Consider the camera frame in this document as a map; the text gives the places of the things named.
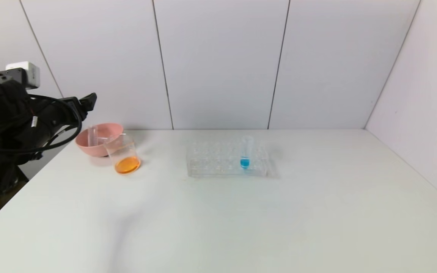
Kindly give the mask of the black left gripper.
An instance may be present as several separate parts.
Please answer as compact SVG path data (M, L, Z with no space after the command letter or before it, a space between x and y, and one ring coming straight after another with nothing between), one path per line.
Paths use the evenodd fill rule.
M55 99L38 96L38 135L57 135L62 130L75 129L78 117L84 121L93 111L97 100L95 92L78 100L76 97Z

